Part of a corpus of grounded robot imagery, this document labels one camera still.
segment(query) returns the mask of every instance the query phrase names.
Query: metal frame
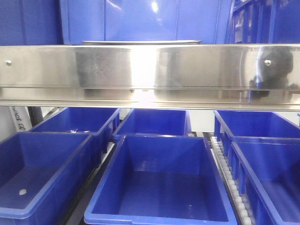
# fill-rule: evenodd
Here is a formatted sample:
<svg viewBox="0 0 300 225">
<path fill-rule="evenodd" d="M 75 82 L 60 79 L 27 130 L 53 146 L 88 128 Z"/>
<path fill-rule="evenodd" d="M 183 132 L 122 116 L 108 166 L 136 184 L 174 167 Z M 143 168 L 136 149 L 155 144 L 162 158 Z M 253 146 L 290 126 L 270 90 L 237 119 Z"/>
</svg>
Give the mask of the metal frame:
<svg viewBox="0 0 300 225">
<path fill-rule="evenodd" d="M 298 111 L 299 70 L 298 44 L 2 46 L 0 105 Z"/>
</svg>

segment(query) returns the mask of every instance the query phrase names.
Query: blue crate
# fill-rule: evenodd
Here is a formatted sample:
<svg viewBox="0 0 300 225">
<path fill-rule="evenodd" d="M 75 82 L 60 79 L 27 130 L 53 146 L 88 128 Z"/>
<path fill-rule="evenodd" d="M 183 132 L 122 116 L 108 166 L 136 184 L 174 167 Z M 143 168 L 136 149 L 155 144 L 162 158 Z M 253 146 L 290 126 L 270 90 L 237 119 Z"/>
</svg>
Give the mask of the blue crate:
<svg viewBox="0 0 300 225">
<path fill-rule="evenodd" d="M 231 142 L 300 143 L 300 127 L 274 112 L 225 111 L 215 113 L 215 136 L 232 165 Z"/>
<path fill-rule="evenodd" d="M 113 133 L 114 140 L 122 135 L 181 135 L 191 133 L 189 113 L 186 110 L 131 109 Z"/>
<path fill-rule="evenodd" d="M 0 12 L 0 45 L 62 44 L 57 0 L 4 0 Z"/>
<path fill-rule="evenodd" d="M 232 172 L 256 225 L 300 225 L 300 145 L 233 142 Z"/>
<path fill-rule="evenodd" d="M 90 141 L 22 132 L 0 142 L 0 224 L 58 224 L 93 169 Z"/>
<path fill-rule="evenodd" d="M 199 39 L 224 44 L 232 0 L 60 0 L 65 44 Z"/>
<path fill-rule="evenodd" d="M 300 0 L 246 0 L 238 3 L 232 6 L 228 43 L 300 42 Z"/>
<path fill-rule="evenodd" d="M 107 152 L 107 144 L 119 123 L 120 109 L 71 107 L 36 125 L 30 131 L 92 134 L 93 165 L 98 167 L 101 153 Z"/>
<path fill-rule="evenodd" d="M 199 137 L 124 136 L 87 224 L 236 225 L 210 146 Z"/>
</svg>

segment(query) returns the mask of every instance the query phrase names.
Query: small white hole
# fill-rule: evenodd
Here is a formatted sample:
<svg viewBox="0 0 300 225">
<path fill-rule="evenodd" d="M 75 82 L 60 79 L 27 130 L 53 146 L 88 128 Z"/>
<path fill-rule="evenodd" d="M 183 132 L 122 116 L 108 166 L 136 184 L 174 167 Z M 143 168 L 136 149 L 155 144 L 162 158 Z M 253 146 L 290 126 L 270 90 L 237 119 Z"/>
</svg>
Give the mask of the small white hole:
<svg viewBox="0 0 300 225">
<path fill-rule="evenodd" d="M 21 189 L 20 191 L 19 191 L 19 195 L 24 195 L 24 194 L 26 194 L 27 193 L 27 190 L 26 189 Z"/>
</svg>

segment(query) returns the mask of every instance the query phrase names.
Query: screw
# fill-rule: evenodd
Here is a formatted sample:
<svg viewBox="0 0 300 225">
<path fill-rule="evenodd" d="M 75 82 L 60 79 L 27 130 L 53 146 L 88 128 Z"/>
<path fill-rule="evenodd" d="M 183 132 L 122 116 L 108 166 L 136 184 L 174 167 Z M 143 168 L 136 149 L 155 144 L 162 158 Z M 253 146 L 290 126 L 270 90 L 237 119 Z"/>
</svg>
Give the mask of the screw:
<svg viewBox="0 0 300 225">
<path fill-rule="evenodd" d="M 9 67 L 11 66 L 11 61 L 10 60 L 6 60 L 6 65 Z"/>
<path fill-rule="evenodd" d="M 269 67 L 271 65 L 271 60 L 265 60 L 264 64 Z"/>
</svg>

